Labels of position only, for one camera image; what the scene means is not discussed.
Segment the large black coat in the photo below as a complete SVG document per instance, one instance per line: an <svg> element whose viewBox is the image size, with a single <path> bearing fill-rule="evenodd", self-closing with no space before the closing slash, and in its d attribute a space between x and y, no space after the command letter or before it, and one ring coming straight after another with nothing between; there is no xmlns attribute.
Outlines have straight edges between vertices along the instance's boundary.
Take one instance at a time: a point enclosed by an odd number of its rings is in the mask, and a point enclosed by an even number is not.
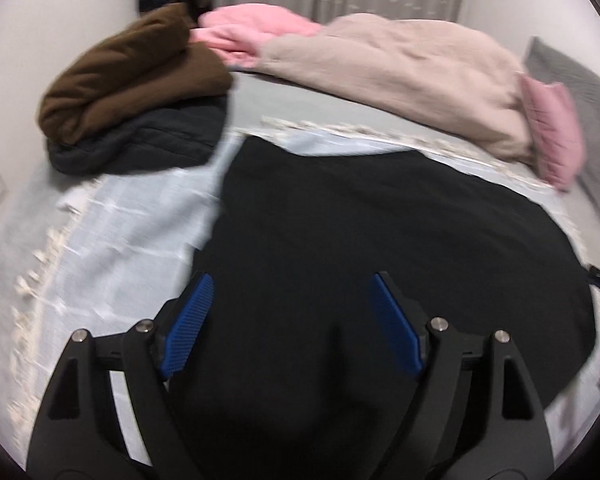
<svg viewBox="0 0 600 480"><path fill-rule="evenodd" d="M404 304L505 330L542 405L597 339L550 214L416 151L306 156L250 136L194 267L213 300L171 391L201 479L372 478L426 368Z"/></svg>

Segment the light blue fringed bedspread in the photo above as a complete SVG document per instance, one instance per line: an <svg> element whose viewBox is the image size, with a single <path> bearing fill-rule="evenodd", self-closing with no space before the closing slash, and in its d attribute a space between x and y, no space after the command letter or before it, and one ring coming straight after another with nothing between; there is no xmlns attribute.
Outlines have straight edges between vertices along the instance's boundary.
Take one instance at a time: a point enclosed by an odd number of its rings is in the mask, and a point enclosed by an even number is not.
<svg viewBox="0 0 600 480"><path fill-rule="evenodd" d="M302 155L417 148L535 200L600 266L600 219L580 188L556 193L524 166L381 110L257 76L235 80L208 164L82 182L42 164L0 227L0 443L18 464L70 334L121 332L181 292L225 168L250 133Z"/></svg>

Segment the pink velvet pillow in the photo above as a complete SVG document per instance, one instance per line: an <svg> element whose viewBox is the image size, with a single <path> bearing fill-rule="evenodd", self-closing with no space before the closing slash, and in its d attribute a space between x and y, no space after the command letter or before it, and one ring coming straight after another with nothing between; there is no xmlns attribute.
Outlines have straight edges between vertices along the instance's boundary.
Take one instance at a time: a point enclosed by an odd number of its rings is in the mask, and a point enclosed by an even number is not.
<svg viewBox="0 0 600 480"><path fill-rule="evenodd" d="M527 74L519 74L518 82L533 141L536 172L556 190L567 192L586 159L576 104L561 82L546 84Z"/></svg>

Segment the folded dark quilted jacket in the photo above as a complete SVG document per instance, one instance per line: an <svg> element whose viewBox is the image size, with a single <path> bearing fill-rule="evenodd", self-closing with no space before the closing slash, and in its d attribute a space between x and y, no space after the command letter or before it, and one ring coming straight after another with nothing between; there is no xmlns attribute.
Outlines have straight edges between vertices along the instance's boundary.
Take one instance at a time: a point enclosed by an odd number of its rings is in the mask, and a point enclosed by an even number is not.
<svg viewBox="0 0 600 480"><path fill-rule="evenodd" d="M225 128L228 96L203 96L150 110L75 144L47 142L61 174L137 174L206 164Z"/></svg>

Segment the grey padded headboard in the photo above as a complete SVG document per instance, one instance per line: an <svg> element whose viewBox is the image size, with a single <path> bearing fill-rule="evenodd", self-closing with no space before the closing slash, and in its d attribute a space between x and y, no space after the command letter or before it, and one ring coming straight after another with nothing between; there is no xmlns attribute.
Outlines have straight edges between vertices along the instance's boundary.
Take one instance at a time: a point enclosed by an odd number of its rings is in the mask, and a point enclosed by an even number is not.
<svg viewBox="0 0 600 480"><path fill-rule="evenodd" d="M600 76L539 37L530 42L526 65L532 77L561 82L572 95L588 152L579 181L600 216Z"/></svg>

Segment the folded brown garment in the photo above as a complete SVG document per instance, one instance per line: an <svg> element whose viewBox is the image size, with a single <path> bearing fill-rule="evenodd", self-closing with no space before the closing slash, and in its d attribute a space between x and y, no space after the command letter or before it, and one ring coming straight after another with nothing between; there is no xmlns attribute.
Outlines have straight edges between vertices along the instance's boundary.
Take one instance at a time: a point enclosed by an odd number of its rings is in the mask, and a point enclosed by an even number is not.
<svg viewBox="0 0 600 480"><path fill-rule="evenodd" d="M153 10L84 52L50 85L38 126L57 143L86 136L176 101L224 96L233 77L192 39L186 6Z"/></svg>

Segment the beige pink duvet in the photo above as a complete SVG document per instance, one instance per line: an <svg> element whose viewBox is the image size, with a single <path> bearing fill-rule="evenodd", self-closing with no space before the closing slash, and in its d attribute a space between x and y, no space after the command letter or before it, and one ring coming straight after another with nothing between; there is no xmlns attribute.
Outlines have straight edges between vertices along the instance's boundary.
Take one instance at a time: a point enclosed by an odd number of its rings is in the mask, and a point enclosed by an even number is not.
<svg viewBox="0 0 600 480"><path fill-rule="evenodd" d="M454 134L499 159L529 159L518 87L524 66L484 32L369 13L326 25L299 21L275 6L226 6L205 15L192 38L228 66Z"/></svg>

